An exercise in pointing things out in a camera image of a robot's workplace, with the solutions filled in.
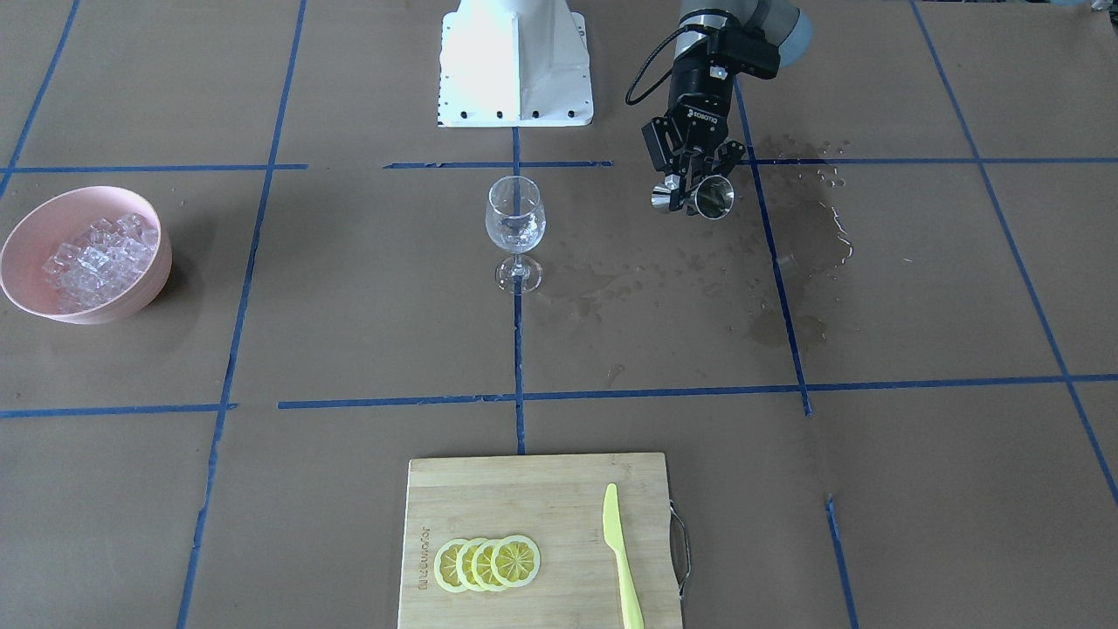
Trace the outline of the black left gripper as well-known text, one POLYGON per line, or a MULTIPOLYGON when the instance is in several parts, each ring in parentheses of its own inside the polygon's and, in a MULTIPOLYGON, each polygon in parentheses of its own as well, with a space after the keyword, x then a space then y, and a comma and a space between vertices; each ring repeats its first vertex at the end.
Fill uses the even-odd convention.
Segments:
POLYGON ((662 174, 655 184, 656 210, 682 210, 686 204, 686 172, 694 185, 709 177, 729 177, 746 156, 746 144, 729 139, 729 109, 735 76, 774 79, 780 67, 778 46, 758 25, 739 19, 686 19, 659 45, 674 53, 666 112, 642 128, 651 163, 662 174))

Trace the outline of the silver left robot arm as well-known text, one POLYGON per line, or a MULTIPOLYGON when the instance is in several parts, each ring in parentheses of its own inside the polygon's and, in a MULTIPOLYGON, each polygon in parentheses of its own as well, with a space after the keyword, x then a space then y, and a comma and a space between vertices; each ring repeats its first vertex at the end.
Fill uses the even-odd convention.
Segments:
POLYGON ((647 57, 626 93, 639 104, 667 83, 666 111, 642 127, 659 212, 719 220, 735 207, 729 175, 747 154, 729 136, 735 77, 774 79, 811 46, 813 23, 790 1, 683 1, 678 27, 647 57))

